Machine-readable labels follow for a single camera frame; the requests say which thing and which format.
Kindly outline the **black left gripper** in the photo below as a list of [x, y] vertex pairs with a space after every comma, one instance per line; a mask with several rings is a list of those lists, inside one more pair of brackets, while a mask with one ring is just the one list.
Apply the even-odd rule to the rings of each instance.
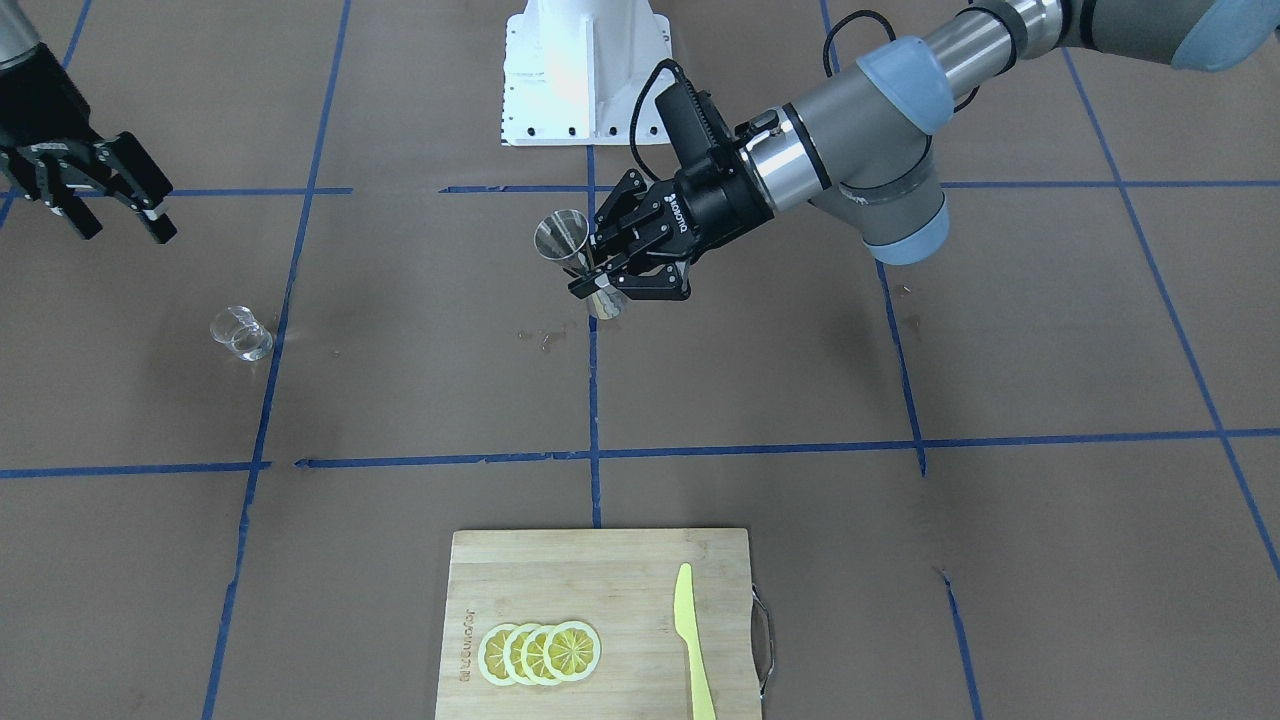
[[[595, 214], [585, 255], [568, 258], [568, 291], [577, 299], [617, 291], [635, 301], [685, 301], [687, 263], [774, 218], [756, 177], [737, 150], [709, 150], [671, 179], [650, 187], [627, 170]], [[630, 246], [644, 242], [655, 263], [646, 274], [631, 268]]]

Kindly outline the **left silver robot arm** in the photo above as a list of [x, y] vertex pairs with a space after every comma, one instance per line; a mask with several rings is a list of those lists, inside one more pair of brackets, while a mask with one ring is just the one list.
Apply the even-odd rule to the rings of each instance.
[[570, 292], [685, 300], [701, 256], [801, 204], [852, 225], [878, 261], [918, 263], [950, 228], [933, 138], [984, 82], [1059, 47], [1226, 70], [1277, 33], [1277, 17], [1275, 1], [974, 1], [925, 37], [826, 68], [801, 97], [735, 128], [663, 59], [652, 78], [673, 82], [655, 106], [678, 169], [658, 179], [639, 164], [620, 179]]

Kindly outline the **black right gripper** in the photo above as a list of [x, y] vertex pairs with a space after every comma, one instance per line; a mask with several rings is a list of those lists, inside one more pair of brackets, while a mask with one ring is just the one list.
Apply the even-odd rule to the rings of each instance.
[[108, 137], [92, 127], [88, 101], [46, 45], [3, 63], [3, 174], [82, 240], [102, 223], [81, 190], [125, 204], [156, 243], [177, 236], [164, 206], [172, 182], [131, 132]]

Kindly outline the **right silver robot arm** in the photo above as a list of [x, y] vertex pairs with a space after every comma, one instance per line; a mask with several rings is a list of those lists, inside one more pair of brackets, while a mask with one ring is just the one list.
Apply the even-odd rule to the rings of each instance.
[[91, 126], [91, 106], [15, 1], [1, 4], [1, 169], [17, 195], [64, 218], [82, 240], [102, 223], [82, 190], [115, 199], [156, 243], [177, 227], [165, 211], [173, 183], [128, 131]]

